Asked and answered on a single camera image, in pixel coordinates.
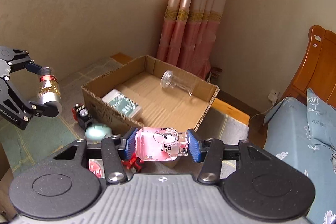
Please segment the clear bottle of gold capsules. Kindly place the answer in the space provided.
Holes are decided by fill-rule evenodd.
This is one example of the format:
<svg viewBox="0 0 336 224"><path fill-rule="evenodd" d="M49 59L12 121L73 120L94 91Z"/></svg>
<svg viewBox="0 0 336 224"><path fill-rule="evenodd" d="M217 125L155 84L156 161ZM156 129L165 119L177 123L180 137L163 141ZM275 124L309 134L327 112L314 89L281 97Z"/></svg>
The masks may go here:
<svg viewBox="0 0 336 224"><path fill-rule="evenodd" d="M42 67L38 76L40 80L37 93L38 102L42 105L55 107L61 113L61 92L54 70L51 67Z"/></svg>

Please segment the red toy train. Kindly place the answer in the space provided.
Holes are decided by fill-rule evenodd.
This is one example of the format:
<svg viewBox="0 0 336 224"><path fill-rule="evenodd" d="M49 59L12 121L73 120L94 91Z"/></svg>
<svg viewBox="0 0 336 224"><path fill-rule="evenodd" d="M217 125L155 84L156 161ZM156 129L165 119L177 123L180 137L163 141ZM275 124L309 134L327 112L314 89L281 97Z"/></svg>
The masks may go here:
<svg viewBox="0 0 336 224"><path fill-rule="evenodd" d="M141 172L145 162L136 156L135 152L131 155L130 159L121 161L123 166L130 170L132 173Z"/></svg>

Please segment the clear round red-label container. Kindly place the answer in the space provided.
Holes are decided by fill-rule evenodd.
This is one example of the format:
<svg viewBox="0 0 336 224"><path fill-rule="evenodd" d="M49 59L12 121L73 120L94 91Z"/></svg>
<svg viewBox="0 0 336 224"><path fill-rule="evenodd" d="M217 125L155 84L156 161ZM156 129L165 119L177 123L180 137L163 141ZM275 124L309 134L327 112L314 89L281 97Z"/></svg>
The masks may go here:
<svg viewBox="0 0 336 224"><path fill-rule="evenodd" d="M89 170L98 178L105 178L104 165L101 159L89 159Z"/></svg>

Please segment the black toy train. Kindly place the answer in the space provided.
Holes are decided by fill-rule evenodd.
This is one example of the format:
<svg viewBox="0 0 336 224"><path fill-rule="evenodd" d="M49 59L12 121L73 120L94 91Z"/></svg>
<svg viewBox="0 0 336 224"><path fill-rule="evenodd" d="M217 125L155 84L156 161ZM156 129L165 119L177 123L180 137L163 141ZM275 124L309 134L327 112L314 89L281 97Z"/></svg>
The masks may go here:
<svg viewBox="0 0 336 224"><path fill-rule="evenodd" d="M77 103L72 108L72 114L73 114L74 120L78 123L80 128L82 128L84 131L90 126L92 126L94 123L94 118L89 113L86 106L82 103Z"/></svg>

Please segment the pink cartoon glass jar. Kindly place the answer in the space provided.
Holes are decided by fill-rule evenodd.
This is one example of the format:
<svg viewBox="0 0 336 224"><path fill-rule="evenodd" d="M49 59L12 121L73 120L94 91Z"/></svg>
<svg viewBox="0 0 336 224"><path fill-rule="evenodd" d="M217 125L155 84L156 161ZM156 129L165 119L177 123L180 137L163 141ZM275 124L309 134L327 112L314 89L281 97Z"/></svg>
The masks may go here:
<svg viewBox="0 0 336 224"><path fill-rule="evenodd" d="M187 131L143 127L135 135L135 155L143 161L174 161L188 155L189 143Z"/></svg>

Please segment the medical cotton swabs container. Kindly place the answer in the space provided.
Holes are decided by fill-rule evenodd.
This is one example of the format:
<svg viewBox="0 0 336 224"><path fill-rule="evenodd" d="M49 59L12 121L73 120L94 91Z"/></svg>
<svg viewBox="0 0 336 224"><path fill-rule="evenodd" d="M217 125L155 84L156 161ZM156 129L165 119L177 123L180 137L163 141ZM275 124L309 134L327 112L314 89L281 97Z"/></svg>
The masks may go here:
<svg viewBox="0 0 336 224"><path fill-rule="evenodd" d="M142 107L117 89L113 89L106 94L102 98L102 101L109 104L114 110L126 117L138 121L142 116Z"/></svg>

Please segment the clear plastic jar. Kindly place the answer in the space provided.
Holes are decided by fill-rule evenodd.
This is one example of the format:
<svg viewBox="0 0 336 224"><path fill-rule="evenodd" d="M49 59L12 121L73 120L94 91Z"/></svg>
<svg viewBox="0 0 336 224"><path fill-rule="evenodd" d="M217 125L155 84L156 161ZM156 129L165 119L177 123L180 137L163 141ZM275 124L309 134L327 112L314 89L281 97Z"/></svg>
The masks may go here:
<svg viewBox="0 0 336 224"><path fill-rule="evenodd" d="M194 91L194 84L188 84L186 81L176 76L173 71L167 70L163 74L160 82L161 88L163 89L174 89L179 88L186 92L189 97L192 96Z"/></svg>

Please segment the mint green earbuds case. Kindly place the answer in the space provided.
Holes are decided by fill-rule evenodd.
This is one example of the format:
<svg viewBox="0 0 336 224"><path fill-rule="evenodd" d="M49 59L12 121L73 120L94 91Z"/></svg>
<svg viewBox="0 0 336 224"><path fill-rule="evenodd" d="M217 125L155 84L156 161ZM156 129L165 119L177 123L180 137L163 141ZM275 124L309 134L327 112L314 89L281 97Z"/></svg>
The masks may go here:
<svg viewBox="0 0 336 224"><path fill-rule="evenodd" d="M100 142L102 139L111 136L112 129L105 124L92 124L85 131L87 141Z"/></svg>

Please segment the brown cardboard box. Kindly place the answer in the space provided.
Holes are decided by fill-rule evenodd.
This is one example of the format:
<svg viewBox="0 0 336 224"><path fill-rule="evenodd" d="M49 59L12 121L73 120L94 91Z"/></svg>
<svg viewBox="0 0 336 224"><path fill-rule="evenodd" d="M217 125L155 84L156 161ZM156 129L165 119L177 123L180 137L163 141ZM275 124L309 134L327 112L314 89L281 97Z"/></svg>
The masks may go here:
<svg viewBox="0 0 336 224"><path fill-rule="evenodd" d="M165 71L172 71L193 91L188 93L180 88L162 88L160 82ZM81 89L89 113L115 134L121 135L131 127L197 130L219 92L218 86L149 55L100 75ZM138 120L114 110L102 100L113 89L142 107Z"/></svg>

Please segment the blue floral bedsheet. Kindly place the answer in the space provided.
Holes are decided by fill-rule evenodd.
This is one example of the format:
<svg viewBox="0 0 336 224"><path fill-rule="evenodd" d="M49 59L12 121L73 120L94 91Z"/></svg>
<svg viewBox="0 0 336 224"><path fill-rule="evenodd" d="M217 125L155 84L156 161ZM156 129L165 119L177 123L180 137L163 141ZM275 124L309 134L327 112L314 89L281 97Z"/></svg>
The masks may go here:
<svg viewBox="0 0 336 224"><path fill-rule="evenodd" d="M307 176L315 200L307 215L312 223L335 223L335 151L312 142L306 105L293 97L278 103L264 120L265 150Z"/></svg>

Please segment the blue floral pillow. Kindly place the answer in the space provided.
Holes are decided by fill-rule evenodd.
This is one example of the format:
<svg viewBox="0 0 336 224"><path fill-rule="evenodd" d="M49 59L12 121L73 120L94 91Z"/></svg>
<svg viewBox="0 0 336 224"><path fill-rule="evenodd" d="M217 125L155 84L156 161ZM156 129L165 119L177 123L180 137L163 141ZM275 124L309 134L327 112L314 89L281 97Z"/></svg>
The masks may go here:
<svg viewBox="0 0 336 224"><path fill-rule="evenodd" d="M312 142L335 151L335 108L319 98L311 88L307 89L306 95L307 122Z"/></svg>

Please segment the wooden bed headboard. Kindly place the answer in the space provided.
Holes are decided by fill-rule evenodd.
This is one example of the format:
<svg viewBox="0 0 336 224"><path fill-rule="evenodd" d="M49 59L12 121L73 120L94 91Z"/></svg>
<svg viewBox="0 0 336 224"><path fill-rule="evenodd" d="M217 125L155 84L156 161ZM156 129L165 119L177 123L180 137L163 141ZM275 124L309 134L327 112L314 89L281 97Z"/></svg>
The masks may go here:
<svg viewBox="0 0 336 224"><path fill-rule="evenodd" d="M311 88L319 98L334 107L335 67L335 33L313 25L303 60L281 98L293 97L306 103L306 91Z"/></svg>

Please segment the pink gold-trimmed curtain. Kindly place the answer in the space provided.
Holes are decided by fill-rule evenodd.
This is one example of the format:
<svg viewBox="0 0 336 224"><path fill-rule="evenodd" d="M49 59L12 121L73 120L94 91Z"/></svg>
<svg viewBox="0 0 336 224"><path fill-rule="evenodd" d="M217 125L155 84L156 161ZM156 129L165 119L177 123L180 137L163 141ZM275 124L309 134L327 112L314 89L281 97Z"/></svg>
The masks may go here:
<svg viewBox="0 0 336 224"><path fill-rule="evenodd" d="M157 59L205 79L225 4L226 0L169 0Z"/></svg>

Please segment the white wall charger plug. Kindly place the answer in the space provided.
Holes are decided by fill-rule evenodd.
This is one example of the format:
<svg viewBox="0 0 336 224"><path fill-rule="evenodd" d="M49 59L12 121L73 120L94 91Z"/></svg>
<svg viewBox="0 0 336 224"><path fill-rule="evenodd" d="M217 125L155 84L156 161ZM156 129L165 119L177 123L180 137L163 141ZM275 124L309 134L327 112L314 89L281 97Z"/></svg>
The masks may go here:
<svg viewBox="0 0 336 224"><path fill-rule="evenodd" d="M268 94L268 100L271 102L271 104L274 106L277 101L278 101L278 96L279 96L279 92L272 89L269 94Z"/></svg>

